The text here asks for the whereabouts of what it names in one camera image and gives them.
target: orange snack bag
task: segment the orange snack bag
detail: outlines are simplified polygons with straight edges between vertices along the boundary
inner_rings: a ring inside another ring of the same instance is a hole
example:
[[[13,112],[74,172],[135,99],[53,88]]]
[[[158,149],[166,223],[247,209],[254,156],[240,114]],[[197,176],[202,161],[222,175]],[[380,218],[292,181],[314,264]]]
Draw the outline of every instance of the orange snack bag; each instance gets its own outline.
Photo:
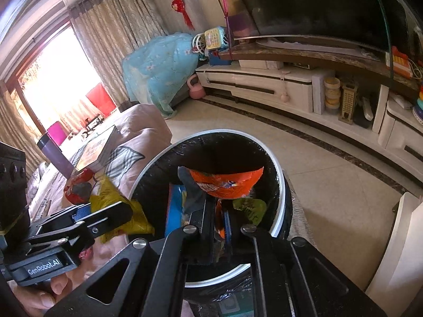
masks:
[[[211,196],[238,199],[249,194],[253,185],[263,175],[263,169],[264,167],[238,174],[208,174],[190,169],[190,173],[197,185]]]

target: screw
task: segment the screw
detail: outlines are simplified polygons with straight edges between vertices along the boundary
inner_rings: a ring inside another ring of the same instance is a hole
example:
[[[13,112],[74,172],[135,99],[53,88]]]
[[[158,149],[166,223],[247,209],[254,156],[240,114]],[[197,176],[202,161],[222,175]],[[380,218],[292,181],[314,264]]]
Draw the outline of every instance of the screw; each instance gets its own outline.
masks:
[[[250,233],[250,232],[255,232],[257,230],[257,227],[254,224],[247,224],[247,225],[244,225],[241,228],[241,230],[244,232]]]
[[[306,241],[304,238],[302,237],[294,237],[292,239],[292,243],[293,245],[295,245],[296,247],[304,247],[304,245],[306,245]]]
[[[62,244],[65,244],[67,241],[68,241],[68,239],[67,239],[67,238],[61,238],[61,239],[59,239],[59,240],[57,241],[57,244],[58,244],[58,245],[62,245]]]
[[[194,225],[187,225],[183,228],[183,231],[186,234],[193,234],[196,230],[197,228]]]
[[[145,240],[145,239],[142,239],[142,238],[138,238],[137,240],[135,240],[133,243],[132,243],[132,246],[135,248],[135,249],[142,249],[143,247],[145,247],[147,245],[147,241]]]

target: tile floor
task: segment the tile floor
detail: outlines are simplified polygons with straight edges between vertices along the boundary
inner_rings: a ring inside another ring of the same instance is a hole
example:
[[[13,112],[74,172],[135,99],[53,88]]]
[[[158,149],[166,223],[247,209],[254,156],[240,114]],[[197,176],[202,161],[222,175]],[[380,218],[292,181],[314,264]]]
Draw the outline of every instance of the tile floor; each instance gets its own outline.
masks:
[[[217,97],[211,100],[231,104]],[[325,140],[378,168],[414,194],[421,189],[362,150],[317,129],[252,106],[239,109],[265,116]],[[392,207],[401,195],[359,167],[306,140],[247,116],[188,100],[167,121],[172,142],[217,128],[244,131],[277,156],[304,207],[319,250],[356,285],[365,289],[376,271],[394,220]]]

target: tv stand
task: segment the tv stand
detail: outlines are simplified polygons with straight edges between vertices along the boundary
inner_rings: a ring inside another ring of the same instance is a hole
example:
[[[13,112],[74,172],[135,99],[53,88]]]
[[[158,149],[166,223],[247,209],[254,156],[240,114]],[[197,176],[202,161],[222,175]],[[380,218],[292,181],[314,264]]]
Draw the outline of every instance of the tv stand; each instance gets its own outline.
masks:
[[[390,87],[394,92],[416,101],[419,94],[417,82],[394,74],[391,82],[390,70],[386,67],[384,59],[380,62],[366,58],[359,58],[346,54],[332,54],[328,52],[314,52],[307,50],[292,50],[283,48],[268,48],[257,43],[239,44],[232,48],[234,60],[259,60],[279,61],[290,63],[309,64],[315,67],[333,69],[354,75],[360,75],[378,84]],[[229,50],[219,52],[223,60],[230,60]]]
[[[241,68],[238,62],[225,66],[205,64],[196,69],[203,87],[226,91],[235,101],[243,99],[270,106],[309,125],[330,129],[348,142],[362,144],[365,149],[379,153],[388,160],[387,163],[399,167],[423,187],[423,126],[412,112],[403,110],[388,98],[389,88],[384,85],[380,85],[374,122],[369,128],[344,123],[338,115],[326,110],[315,110],[312,78],[326,76],[325,72],[330,71],[321,68],[309,71],[291,66],[249,69]]]

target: television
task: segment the television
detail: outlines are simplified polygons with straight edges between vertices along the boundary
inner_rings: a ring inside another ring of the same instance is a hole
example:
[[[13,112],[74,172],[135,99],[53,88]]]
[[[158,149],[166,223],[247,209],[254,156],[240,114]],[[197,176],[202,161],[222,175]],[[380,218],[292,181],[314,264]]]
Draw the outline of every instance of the television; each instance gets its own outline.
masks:
[[[392,45],[409,54],[405,9],[397,0],[380,2],[386,11]],[[389,49],[379,0],[227,0],[227,8],[236,40],[307,37]]]

